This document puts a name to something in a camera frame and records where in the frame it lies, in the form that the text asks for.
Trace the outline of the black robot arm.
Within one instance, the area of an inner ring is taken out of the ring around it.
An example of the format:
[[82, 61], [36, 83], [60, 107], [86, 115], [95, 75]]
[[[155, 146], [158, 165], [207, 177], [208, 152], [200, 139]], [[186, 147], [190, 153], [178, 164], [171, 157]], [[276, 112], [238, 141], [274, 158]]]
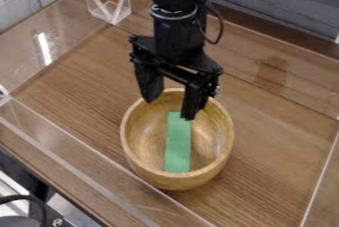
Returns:
[[164, 79], [186, 86], [182, 117], [192, 120], [218, 94], [223, 67], [208, 57], [207, 14], [215, 9], [208, 0], [152, 0], [150, 14], [154, 35], [130, 37], [130, 60], [135, 67], [140, 95], [152, 102], [164, 91]]

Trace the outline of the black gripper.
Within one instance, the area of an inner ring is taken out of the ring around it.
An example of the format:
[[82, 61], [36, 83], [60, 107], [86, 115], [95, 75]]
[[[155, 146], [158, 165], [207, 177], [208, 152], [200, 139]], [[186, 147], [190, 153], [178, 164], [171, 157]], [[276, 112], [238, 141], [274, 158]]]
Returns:
[[208, 57], [204, 44], [215, 45], [223, 36], [224, 26], [212, 41], [207, 38], [207, 11], [223, 23], [223, 18], [210, 4], [195, 5], [188, 11], [164, 10], [150, 6], [154, 19], [154, 35], [130, 37], [131, 62], [140, 95], [151, 103], [164, 90], [164, 77], [186, 86], [180, 117], [195, 119], [206, 107], [208, 97], [218, 94], [220, 65]]

